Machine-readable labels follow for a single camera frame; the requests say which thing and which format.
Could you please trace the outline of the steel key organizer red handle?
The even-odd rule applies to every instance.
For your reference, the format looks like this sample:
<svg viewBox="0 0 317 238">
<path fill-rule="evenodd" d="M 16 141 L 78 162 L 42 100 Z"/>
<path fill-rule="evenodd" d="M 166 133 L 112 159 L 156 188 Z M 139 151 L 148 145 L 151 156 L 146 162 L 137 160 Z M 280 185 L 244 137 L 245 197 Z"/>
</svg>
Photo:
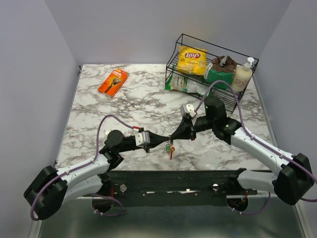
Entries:
<svg viewBox="0 0 317 238">
<path fill-rule="evenodd" d="M 173 140 L 170 139 L 170 140 L 166 141 L 163 144 L 163 146 L 164 146 L 163 154 L 167 154 L 169 159 L 172 160 L 173 154 L 174 154 L 174 151 L 175 151 Z"/>
</svg>

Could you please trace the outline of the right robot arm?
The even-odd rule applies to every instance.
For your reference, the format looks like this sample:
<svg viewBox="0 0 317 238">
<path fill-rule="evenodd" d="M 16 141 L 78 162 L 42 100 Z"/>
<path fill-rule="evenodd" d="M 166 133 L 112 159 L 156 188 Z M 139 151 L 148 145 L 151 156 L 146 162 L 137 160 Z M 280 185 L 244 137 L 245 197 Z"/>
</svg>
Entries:
<svg viewBox="0 0 317 238">
<path fill-rule="evenodd" d="M 242 170 L 228 181 L 228 189 L 239 194 L 245 189 L 274 193 L 283 202 L 295 205 L 314 185 L 308 158 L 299 153 L 294 156 L 257 137 L 242 123 L 227 116 L 220 98 L 209 96 L 204 100 L 205 116 L 198 117 L 193 105 L 180 107 L 182 121 L 171 140 L 195 140 L 201 131 L 212 130 L 214 135 L 240 148 L 269 168 L 269 172 Z"/>
</svg>

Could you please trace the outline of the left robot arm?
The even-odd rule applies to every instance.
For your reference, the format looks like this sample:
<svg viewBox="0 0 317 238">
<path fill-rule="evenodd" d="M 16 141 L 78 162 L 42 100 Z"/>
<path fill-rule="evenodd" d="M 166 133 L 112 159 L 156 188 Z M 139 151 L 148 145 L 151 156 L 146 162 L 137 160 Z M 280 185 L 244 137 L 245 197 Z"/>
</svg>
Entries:
<svg viewBox="0 0 317 238">
<path fill-rule="evenodd" d="M 60 169 L 44 167 L 23 194 L 31 206 L 31 219 L 45 220 L 54 215 L 65 202 L 83 195 L 106 195 L 110 184 L 100 176 L 118 167 L 123 161 L 121 152 L 138 149 L 148 152 L 167 141 L 172 141 L 172 138 L 141 128 L 135 129 L 131 136 L 112 130 L 106 138 L 105 146 L 97 148 L 94 157 Z"/>
</svg>

